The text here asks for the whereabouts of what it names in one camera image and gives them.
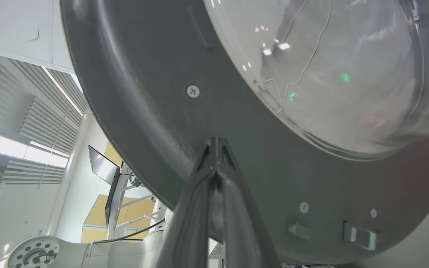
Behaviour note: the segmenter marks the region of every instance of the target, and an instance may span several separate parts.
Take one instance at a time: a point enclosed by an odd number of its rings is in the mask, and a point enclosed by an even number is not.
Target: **scratch on metal surface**
[[[31,39],[31,40],[29,40],[29,41],[25,41],[25,43],[27,43],[27,42],[31,42],[31,41],[35,41],[35,40],[37,40],[37,39],[39,39],[39,25],[37,25],[37,37],[36,37],[36,38],[34,38],[34,39]]]

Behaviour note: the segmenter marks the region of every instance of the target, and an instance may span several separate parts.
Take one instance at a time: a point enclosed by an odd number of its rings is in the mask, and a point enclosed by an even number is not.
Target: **gray metal plate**
[[[285,263],[347,263],[404,239],[429,212],[429,140],[354,162],[291,132],[254,95],[202,1],[63,0],[77,75],[99,123],[145,185],[173,209],[208,137],[223,136]],[[198,98],[186,88],[199,87]],[[300,204],[307,202],[303,214]],[[371,217],[371,209],[378,216]],[[349,221],[376,251],[342,240]],[[293,236],[299,223],[310,241]],[[211,231],[220,240],[221,233]]]

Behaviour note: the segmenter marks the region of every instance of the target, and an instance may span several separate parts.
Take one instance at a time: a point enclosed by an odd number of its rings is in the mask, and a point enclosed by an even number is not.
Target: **computer screen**
[[[112,185],[119,167],[91,146],[89,146],[89,155],[92,171],[102,180]]]

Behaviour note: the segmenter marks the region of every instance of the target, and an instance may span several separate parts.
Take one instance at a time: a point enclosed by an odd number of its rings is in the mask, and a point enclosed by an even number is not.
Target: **transparent plastic dome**
[[[309,142],[371,160],[429,137],[429,1],[204,2],[253,92]]]

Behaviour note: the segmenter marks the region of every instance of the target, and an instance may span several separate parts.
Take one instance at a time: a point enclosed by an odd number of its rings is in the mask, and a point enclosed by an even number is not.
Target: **screw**
[[[303,214],[307,213],[309,211],[309,204],[306,202],[302,202],[300,205],[300,209]]]
[[[186,88],[186,94],[188,94],[188,97],[196,99],[200,95],[200,89],[195,85],[189,85]]]
[[[372,209],[371,211],[370,211],[370,216],[372,216],[372,218],[376,218],[376,216],[377,216],[377,212],[376,212],[376,209]]]

